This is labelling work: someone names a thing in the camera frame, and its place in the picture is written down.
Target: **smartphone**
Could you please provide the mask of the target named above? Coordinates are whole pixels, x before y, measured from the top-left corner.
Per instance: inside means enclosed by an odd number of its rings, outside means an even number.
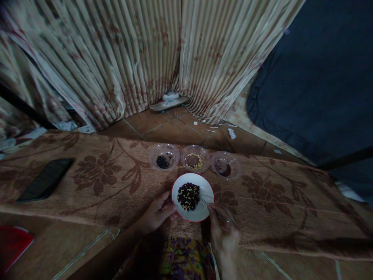
[[[26,188],[17,202],[28,202],[48,198],[57,187],[74,159],[56,159],[49,162],[42,172]]]

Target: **blue blanket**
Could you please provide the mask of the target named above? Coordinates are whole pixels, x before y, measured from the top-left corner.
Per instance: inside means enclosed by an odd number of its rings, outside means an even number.
[[[307,0],[264,63],[247,108],[317,164],[373,143],[373,1]],[[373,159],[330,172],[373,204]]]

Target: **table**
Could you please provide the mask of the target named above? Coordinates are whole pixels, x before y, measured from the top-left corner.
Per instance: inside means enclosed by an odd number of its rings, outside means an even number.
[[[153,170],[148,162],[153,145],[50,130],[0,161],[0,211],[126,227],[187,172],[181,163],[170,172]],[[49,161],[67,157],[75,162],[48,199],[15,203]],[[213,187],[216,202],[234,213],[242,231],[241,247],[373,260],[372,232],[326,172],[267,157],[236,158],[242,164],[240,179],[223,180],[211,169],[202,176]],[[208,229],[208,220],[193,224],[180,217],[162,226],[166,234],[197,240],[208,239]]]

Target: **white plate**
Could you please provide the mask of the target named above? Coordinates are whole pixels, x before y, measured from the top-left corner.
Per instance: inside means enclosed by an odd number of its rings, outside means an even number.
[[[179,188],[186,183],[192,183],[199,186],[199,195],[208,203],[214,203],[215,195],[213,189],[204,177],[195,173],[181,175],[177,178],[172,187],[172,202],[177,205],[178,214],[189,222],[202,222],[209,216],[206,203],[200,200],[194,210],[187,211],[184,210],[178,202]]]

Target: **striped curtain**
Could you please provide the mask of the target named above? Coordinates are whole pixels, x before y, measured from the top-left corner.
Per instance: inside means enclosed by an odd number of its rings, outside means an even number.
[[[52,123],[70,121],[41,73],[7,34],[0,31],[0,81]],[[16,137],[38,127],[32,119],[0,98],[0,140]]]
[[[9,37],[92,127],[143,111],[168,90],[218,122],[304,0],[18,0]]]
[[[305,0],[183,0],[180,87],[188,110],[216,124]]]

